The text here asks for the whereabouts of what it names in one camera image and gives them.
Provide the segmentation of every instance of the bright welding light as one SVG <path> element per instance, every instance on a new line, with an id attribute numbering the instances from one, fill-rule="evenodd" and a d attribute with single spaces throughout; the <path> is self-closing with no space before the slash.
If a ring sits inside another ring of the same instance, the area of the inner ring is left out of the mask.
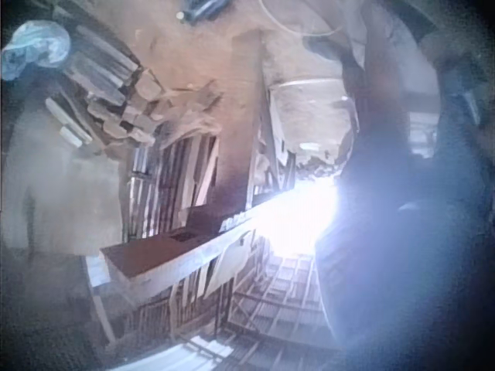
<path id="1" fill-rule="evenodd" d="M 303 182 L 273 201 L 261 218 L 258 231 L 270 240 L 274 254 L 314 254 L 319 235 L 336 212 L 333 179 Z"/>

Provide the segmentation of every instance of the stack of wood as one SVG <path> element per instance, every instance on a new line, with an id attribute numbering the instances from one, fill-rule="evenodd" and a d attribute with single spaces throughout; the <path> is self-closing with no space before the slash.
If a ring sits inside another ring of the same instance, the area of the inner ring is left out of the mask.
<path id="1" fill-rule="evenodd" d="M 151 147 L 158 141 L 166 148 L 194 134 L 220 131 L 205 113 L 220 98 L 213 81 L 198 91 L 165 89 L 136 58 L 86 26 L 75 27 L 71 38 L 60 92 L 46 100 L 71 144 L 114 154 L 109 146 Z"/>

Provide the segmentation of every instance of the wire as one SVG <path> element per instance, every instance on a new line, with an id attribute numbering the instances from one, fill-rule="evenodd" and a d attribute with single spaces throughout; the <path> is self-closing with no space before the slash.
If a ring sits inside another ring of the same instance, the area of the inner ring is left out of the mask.
<path id="1" fill-rule="evenodd" d="M 271 19 L 271 21 L 276 24 L 278 27 L 281 29 L 291 33 L 292 35 L 296 36 L 302 36 L 302 37 L 321 37 L 321 36 L 330 36 L 333 35 L 335 32 L 339 32 L 342 30 L 342 26 L 337 27 L 336 29 L 333 29 L 332 31 L 328 32 L 323 32 L 323 33 L 308 33 L 308 32 L 299 32 L 299 31 L 294 31 L 293 29 L 290 29 L 289 27 L 283 25 L 280 21 L 278 21 L 273 14 L 267 9 L 264 0 L 258 0 L 260 3 L 261 9 L 263 9 L 263 12 Z"/>

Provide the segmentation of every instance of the plastic bag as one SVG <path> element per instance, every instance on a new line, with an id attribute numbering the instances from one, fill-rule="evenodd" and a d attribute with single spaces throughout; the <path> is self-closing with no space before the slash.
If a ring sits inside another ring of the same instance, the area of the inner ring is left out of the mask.
<path id="1" fill-rule="evenodd" d="M 27 63 L 58 67 L 69 51 L 70 36 L 64 27 L 51 21 L 28 21 L 14 32 L 2 50 L 2 79 L 16 79 Z"/>

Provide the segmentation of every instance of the cable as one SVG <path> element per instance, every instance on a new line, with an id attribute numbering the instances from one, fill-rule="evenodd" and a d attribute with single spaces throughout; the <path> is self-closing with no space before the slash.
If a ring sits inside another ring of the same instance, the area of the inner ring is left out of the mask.
<path id="1" fill-rule="evenodd" d="M 335 32 L 339 32 L 343 28 L 342 26 L 339 26 L 339 27 L 337 27 L 336 29 L 334 29 L 332 31 L 323 32 L 323 33 L 316 33 L 316 34 L 315 33 L 307 33 L 307 32 L 294 31 L 293 29 L 290 29 L 289 27 L 283 25 L 280 21 L 278 21 L 272 15 L 272 13 L 267 9 L 267 7 L 266 7 L 266 5 L 264 3 L 264 0 L 258 0 L 258 2 L 260 3 L 260 6 L 261 6 L 261 9 L 263 10 L 263 12 L 265 12 L 265 14 L 267 15 L 267 17 L 269 17 L 274 24 L 276 24 L 281 29 L 283 29 L 283 30 L 291 33 L 292 35 L 302 36 L 302 37 L 330 36 L 330 35 L 333 35 Z"/>

